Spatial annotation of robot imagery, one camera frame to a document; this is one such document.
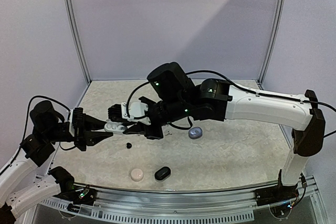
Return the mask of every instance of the white wall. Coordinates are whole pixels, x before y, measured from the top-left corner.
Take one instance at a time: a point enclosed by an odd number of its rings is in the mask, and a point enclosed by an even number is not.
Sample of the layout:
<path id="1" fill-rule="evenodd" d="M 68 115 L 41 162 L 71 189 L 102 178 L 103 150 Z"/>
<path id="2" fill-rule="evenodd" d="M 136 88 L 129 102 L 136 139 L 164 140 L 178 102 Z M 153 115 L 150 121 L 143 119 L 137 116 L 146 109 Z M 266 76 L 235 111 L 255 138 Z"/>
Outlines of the white wall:
<path id="1" fill-rule="evenodd" d="M 43 94 L 75 106 L 86 83 L 64 0 L 0 0 L 0 27 L 2 167 L 21 142 L 29 99 Z"/>
<path id="2" fill-rule="evenodd" d="M 177 61 L 257 79 L 276 0 L 72 0 L 93 80 L 146 78 Z"/>
<path id="3" fill-rule="evenodd" d="M 279 33 L 264 88 L 316 92 L 336 106 L 336 0 L 285 0 Z M 327 132 L 336 129 L 336 114 L 323 108 Z M 313 174 L 331 223 L 336 223 L 336 135 L 307 165 Z"/>

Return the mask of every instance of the cable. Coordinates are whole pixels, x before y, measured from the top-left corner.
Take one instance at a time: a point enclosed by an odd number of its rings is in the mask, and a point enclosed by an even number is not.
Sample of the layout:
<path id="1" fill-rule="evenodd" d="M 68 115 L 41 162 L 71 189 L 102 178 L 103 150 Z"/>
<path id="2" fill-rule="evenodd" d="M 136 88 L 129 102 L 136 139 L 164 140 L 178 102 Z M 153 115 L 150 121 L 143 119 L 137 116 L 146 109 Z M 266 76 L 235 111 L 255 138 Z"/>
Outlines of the cable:
<path id="1" fill-rule="evenodd" d="M 147 85 L 147 84 L 149 84 L 149 82 L 145 82 L 145 83 L 143 83 L 143 84 L 137 86 L 137 87 L 131 92 L 130 96 L 128 97 L 128 99 L 127 99 L 127 103 L 126 103 L 126 114 L 127 114 L 127 116 L 128 116 L 129 118 L 131 117 L 131 116 L 130 116 L 130 112 L 129 112 L 129 106 L 130 106 L 130 102 L 131 102 L 131 98 L 132 98 L 132 96 L 134 95 L 134 93 L 135 93 L 137 90 L 139 90 L 140 88 L 142 88 L 143 86 L 145 86 L 145 85 Z M 140 117 L 138 117 L 138 118 L 134 118 L 134 119 L 143 119 L 143 118 L 145 118 L 145 117 L 147 117 L 147 116 L 144 115 L 144 116 L 140 116 Z"/>
<path id="2" fill-rule="evenodd" d="M 52 101 L 54 103 L 57 103 L 58 105 L 61 105 L 63 108 L 65 108 L 66 110 L 68 110 L 70 112 L 70 109 L 64 105 L 63 103 L 59 102 L 59 101 L 56 101 L 55 99 L 53 98 L 50 98 L 50 97 L 46 97 L 44 95 L 35 95 L 33 96 L 29 103 L 28 103 L 28 108 L 27 108 L 27 113 L 26 113 L 26 122 L 25 122 L 25 128 L 24 128 L 24 131 L 23 131 L 23 137 L 22 137 L 22 141 L 25 139 L 25 136 L 26 136 L 26 132 L 27 132 L 27 125 L 28 125 L 28 117 L 29 117 L 29 110 L 30 110 L 30 105 L 32 104 L 32 101 L 36 98 L 43 98 L 43 99 L 47 99 L 49 101 Z M 11 164 L 15 161 L 15 159 L 17 158 L 17 156 L 19 155 L 19 152 L 21 151 L 21 146 L 19 146 L 15 156 L 13 157 L 13 159 L 11 160 L 11 162 L 0 172 L 0 176 L 11 166 Z"/>
<path id="3" fill-rule="evenodd" d="M 177 126 L 177 125 L 174 125 L 172 123 L 169 123 L 169 125 L 175 129 L 178 129 L 178 130 L 184 130 L 184 131 L 187 131 L 187 130 L 190 130 L 192 127 L 193 127 L 193 123 L 192 121 L 190 120 L 189 116 L 188 116 L 188 123 L 189 123 L 189 127 L 181 127 L 181 126 Z"/>
<path id="4" fill-rule="evenodd" d="M 333 106 L 331 106 L 330 104 L 327 104 L 327 103 L 325 103 L 325 102 L 316 102 L 316 101 L 303 101 L 303 102 L 315 103 L 315 104 L 319 104 L 319 105 L 321 105 L 321 106 L 326 106 L 327 108 L 330 108 L 330 109 L 332 109 L 334 112 L 336 112 L 336 108 L 334 108 Z M 335 131 L 332 131 L 332 132 L 330 132 L 330 133 L 328 133 L 327 135 L 324 135 L 323 138 L 326 138 L 326 137 L 328 137 L 328 136 L 331 136 L 331 135 L 333 135 L 333 134 L 335 134 L 335 133 L 336 133 L 336 130 L 335 130 Z"/>
<path id="5" fill-rule="evenodd" d="M 225 79 L 227 82 L 229 82 L 232 86 L 242 90 L 242 91 L 245 91 L 245 92 L 248 92 L 248 93 L 251 93 L 251 94 L 257 94 L 256 91 L 254 90 L 251 90 L 251 89 L 245 89 L 239 85 L 237 85 L 236 83 L 234 83 L 233 81 L 231 81 L 229 78 L 227 78 L 225 75 L 221 74 L 221 73 L 218 73 L 216 71 L 212 71 L 212 70 L 196 70 L 196 71 L 191 71 L 191 72 L 188 72 L 186 73 L 186 75 L 189 75 L 189 74 L 194 74 L 194 73 L 213 73 L 213 74 L 216 74 L 220 77 L 222 77 L 223 79 Z M 263 96 L 263 97 L 272 97 L 272 98 L 280 98 L 280 99 L 285 99 L 285 100 L 290 100 L 290 101 L 294 101 L 294 102 L 301 102 L 300 99 L 297 99 L 297 98 L 293 98 L 293 97 L 283 97 L 281 95 L 276 95 L 276 94 L 265 94 L 265 93 L 258 93 L 259 96 Z"/>
<path id="6" fill-rule="evenodd" d="M 294 206 L 296 206 L 298 203 L 300 203 L 302 201 L 302 199 L 305 197 L 306 194 L 306 189 L 307 189 L 307 181 L 306 181 L 306 177 L 303 175 L 303 173 L 301 173 L 301 184 L 302 187 L 304 188 L 303 190 L 303 194 L 301 196 L 301 198 L 298 200 L 298 197 L 296 198 L 296 200 L 290 205 L 290 208 L 292 209 Z"/>
<path id="7" fill-rule="evenodd" d="M 303 194 L 302 194 L 301 198 L 299 199 L 299 201 L 298 202 L 296 202 L 296 200 L 294 201 L 293 205 L 291 206 L 292 209 L 293 209 L 293 207 L 297 206 L 298 203 L 300 203 L 302 201 L 302 199 L 304 198 L 304 196 L 306 194 L 306 189 L 307 188 L 305 187 L 304 190 L 303 190 Z"/>
<path id="8" fill-rule="evenodd" d="M 255 92 L 254 90 L 249 90 L 249 89 L 245 89 L 239 85 L 237 85 L 236 83 L 234 83 L 233 81 L 231 81 L 229 78 L 227 78 L 226 76 L 224 76 L 223 74 L 221 73 L 218 73 L 216 71 L 212 71 L 212 70 L 196 70 L 196 71 L 191 71 L 191 72 L 188 72 L 186 73 L 187 75 L 188 74 L 194 74 L 194 73 L 213 73 L 213 74 L 216 74 L 220 77 L 222 77 L 223 79 L 225 79 L 226 81 L 228 81 L 231 85 L 235 86 L 236 88 L 242 90 L 242 91 L 245 91 L 245 92 L 248 92 L 248 93 L 252 93 L 252 94 L 257 94 L 257 92 Z M 294 102 L 301 102 L 300 99 L 297 99 L 297 98 L 293 98 L 293 97 L 284 97 L 284 96 L 281 96 L 281 95 L 276 95 L 276 94 L 266 94 L 266 93 L 258 93 L 258 95 L 260 96 L 263 96 L 263 97 L 271 97 L 271 98 L 279 98 L 279 99 L 285 99 L 285 100 L 289 100 L 289 101 L 294 101 Z M 334 112 L 336 112 L 336 108 L 334 108 L 333 106 L 327 104 L 327 103 L 324 103 L 324 102 L 316 102 L 316 101 L 310 101 L 310 100 L 303 100 L 304 103 L 316 103 L 316 104 L 319 104 L 319 105 L 322 105 L 322 106 L 326 106 L 330 109 L 332 109 Z M 330 132 L 328 133 L 327 135 L 325 135 L 323 138 L 326 138 L 328 136 L 331 136 L 333 134 L 336 133 L 336 130 L 333 131 L 333 132 Z"/>
<path id="9" fill-rule="evenodd" d="M 336 133 L 336 131 L 332 131 L 332 132 L 328 133 L 327 135 L 324 135 L 323 138 L 326 138 L 326 137 L 328 137 L 328 136 L 331 136 L 331 135 L 333 135 L 333 134 L 335 134 L 335 133 Z"/>
<path id="10" fill-rule="evenodd" d="M 59 147 L 60 147 L 63 151 L 70 151 L 70 150 L 73 150 L 74 148 L 76 148 L 75 146 L 73 146 L 73 147 L 64 149 L 64 148 L 61 146 L 61 143 L 59 143 Z"/>
<path id="11" fill-rule="evenodd" d="M 186 73 L 186 75 L 194 74 L 194 73 L 212 73 L 212 74 L 216 74 L 216 75 L 222 77 L 224 80 L 226 80 L 226 81 L 229 82 L 232 86 L 236 87 L 236 88 L 239 89 L 239 90 L 242 90 L 242 91 L 245 91 L 245 92 L 247 92 L 247 93 L 251 93 L 251 94 L 257 94 L 256 91 L 251 90 L 251 89 L 243 88 L 243 87 L 237 85 L 236 83 L 234 83 L 233 81 L 231 81 L 231 79 L 227 78 L 225 75 L 223 75 L 223 74 L 221 74 L 221 73 L 218 73 L 218 72 L 216 72 L 216 71 L 212 71 L 212 70 L 196 70 L 196 71 L 188 72 L 188 73 Z M 130 101 L 131 101 L 132 96 L 134 95 L 134 93 L 135 93 L 137 90 L 139 90 L 141 87 L 143 87 L 143 86 L 145 86 L 145 85 L 147 85 L 147 84 L 149 84 L 149 82 L 145 82 L 145 83 L 139 85 L 138 87 L 136 87 L 136 88 L 131 92 L 130 96 L 128 97 L 128 100 L 127 100 L 127 103 L 126 103 L 126 113 L 127 113 L 127 116 L 128 116 L 128 117 L 130 117 L 130 113 L 129 113 L 129 104 L 130 104 Z M 293 101 L 293 102 L 301 102 L 301 100 L 300 100 L 300 99 L 297 99 L 297 98 L 293 98 L 293 97 L 284 97 L 284 96 L 282 96 L 282 95 L 276 95 L 276 94 L 258 93 L 258 95 L 259 95 L 259 96 L 262 96 L 262 97 L 279 98 L 279 99 L 289 100 L 289 101 Z M 316 101 L 310 101 L 310 100 L 304 100 L 303 102 L 304 102 L 304 103 L 311 103 L 311 104 L 312 104 L 312 103 L 316 103 L 316 104 L 319 104 L 319 105 L 322 105 L 322 106 L 326 106 L 326 107 L 332 109 L 334 112 L 336 112 L 336 109 L 335 109 L 333 106 L 331 106 L 331 105 L 329 105 L 329 104 L 327 104 L 327 103 L 324 103 L 324 102 L 316 102 Z M 145 117 L 146 117 L 146 115 L 141 116 L 141 117 L 138 117 L 138 118 L 134 118 L 134 119 L 142 119 L 142 118 L 145 118 Z M 328 137 L 328 136 L 331 136 L 331 135 L 333 135 L 333 134 L 335 134 L 335 133 L 336 133 L 336 130 L 333 131 L 333 132 L 330 132 L 330 133 L 326 134 L 323 138 Z"/>

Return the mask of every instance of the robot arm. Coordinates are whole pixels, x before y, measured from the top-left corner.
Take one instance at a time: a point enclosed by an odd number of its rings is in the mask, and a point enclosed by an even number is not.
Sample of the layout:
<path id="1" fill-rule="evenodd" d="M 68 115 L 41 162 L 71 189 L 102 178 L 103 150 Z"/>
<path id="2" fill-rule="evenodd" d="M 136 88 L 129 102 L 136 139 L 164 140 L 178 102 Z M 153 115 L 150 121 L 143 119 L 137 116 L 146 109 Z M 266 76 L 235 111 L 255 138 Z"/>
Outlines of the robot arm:
<path id="1" fill-rule="evenodd" d="M 59 193 L 67 193 L 66 199 L 77 204 L 93 203 L 95 190 L 86 189 L 87 192 L 80 196 L 81 190 L 74 190 L 74 178 L 62 167 L 50 170 L 47 176 L 32 186 L 17 192 L 13 190 L 49 158 L 55 151 L 53 145 L 56 142 L 74 142 L 76 147 L 85 151 L 86 146 L 93 146 L 113 135 L 96 132 L 103 129 L 105 122 L 84 114 L 82 108 L 72 110 L 70 121 L 64 122 L 63 116 L 54 110 L 50 101 L 39 102 L 30 112 L 30 117 L 34 124 L 33 133 L 20 143 L 16 154 L 1 169 L 1 224 L 14 223 L 27 209 Z"/>
<path id="2" fill-rule="evenodd" d="M 318 153 L 323 144 L 325 121 L 322 111 L 313 103 L 317 102 L 313 91 L 307 90 L 304 95 L 280 94 L 219 79 L 207 79 L 195 86 L 176 62 L 153 70 L 148 81 L 162 100 L 154 102 L 141 97 L 130 106 L 115 104 L 109 108 L 107 123 L 84 114 L 82 108 L 72 110 L 69 122 L 64 122 L 51 102 L 38 103 L 30 113 L 33 133 L 21 142 L 17 154 L 1 170 L 1 219 L 14 223 L 31 206 L 71 190 L 73 177 L 56 167 L 37 184 L 12 193 L 25 176 L 55 151 L 56 142 L 74 142 L 75 147 L 85 151 L 87 146 L 113 134 L 143 134 L 148 139 L 161 139 L 162 126 L 187 116 L 194 120 L 248 119 L 292 127 L 293 144 L 279 172 L 278 185 L 257 190 L 255 195 L 257 204 L 265 205 L 298 194 L 298 178 L 309 156 Z"/>
<path id="3" fill-rule="evenodd" d="M 311 90 L 299 95 L 251 89 L 228 80 L 206 79 L 195 86 L 176 63 L 153 70 L 147 80 L 162 99 L 145 97 L 109 108 L 107 132 L 143 134 L 148 139 L 161 139 L 162 126 L 191 116 L 194 120 L 247 119 L 287 125 L 293 128 L 293 144 L 285 166 L 279 172 L 278 185 L 256 191 L 260 205 L 287 200 L 297 192 L 297 182 L 308 158 L 318 153 L 323 144 L 325 120 L 318 109 L 317 97 Z"/>

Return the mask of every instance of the black oval object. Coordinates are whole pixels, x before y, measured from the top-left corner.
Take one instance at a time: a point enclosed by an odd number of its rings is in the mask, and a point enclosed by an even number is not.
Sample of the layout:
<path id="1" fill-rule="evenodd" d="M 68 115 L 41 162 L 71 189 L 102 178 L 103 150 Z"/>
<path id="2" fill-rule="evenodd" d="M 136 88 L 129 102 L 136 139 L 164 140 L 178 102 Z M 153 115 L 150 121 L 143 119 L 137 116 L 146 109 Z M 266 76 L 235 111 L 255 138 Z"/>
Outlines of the black oval object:
<path id="1" fill-rule="evenodd" d="M 170 170 L 170 168 L 167 166 L 164 166 L 155 173 L 154 177 L 157 181 L 163 181 L 166 178 L 168 178 L 171 175 L 171 173 L 172 171 Z"/>

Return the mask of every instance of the table surface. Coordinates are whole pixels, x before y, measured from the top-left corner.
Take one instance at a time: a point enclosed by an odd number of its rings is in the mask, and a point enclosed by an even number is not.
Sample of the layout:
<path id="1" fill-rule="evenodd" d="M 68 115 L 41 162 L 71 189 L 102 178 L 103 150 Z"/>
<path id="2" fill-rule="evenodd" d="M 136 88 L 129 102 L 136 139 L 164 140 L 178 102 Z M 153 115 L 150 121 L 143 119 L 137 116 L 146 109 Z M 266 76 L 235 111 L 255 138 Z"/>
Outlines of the table surface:
<path id="1" fill-rule="evenodd" d="M 86 114 L 101 120 L 108 107 L 125 102 L 130 92 L 143 83 L 134 81 L 94 81 L 80 106 Z M 258 88 L 255 81 L 237 81 Z M 150 85 L 137 91 L 134 100 L 146 96 L 159 98 Z M 175 122 L 188 126 L 187 120 Z M 195 121 L 203 130 L 197 140 L 188 131 L 164 127 L 164 139 L 148 140 L 137 135 L 115 135 L 86 152 L 58 149 L 52 167 L 62 166 L 79 183 L 141 190 L 217 190 L 265 183 L 277 179 L 289 147 L 279 125 L 249 121 Z M 63 148 L 71 143 L 62 143 Z M 154 174 L 168 166 L 172 174 L 157 182 Z M 142 169 L 144 178 L 134 182 L 130 173 Z"/>

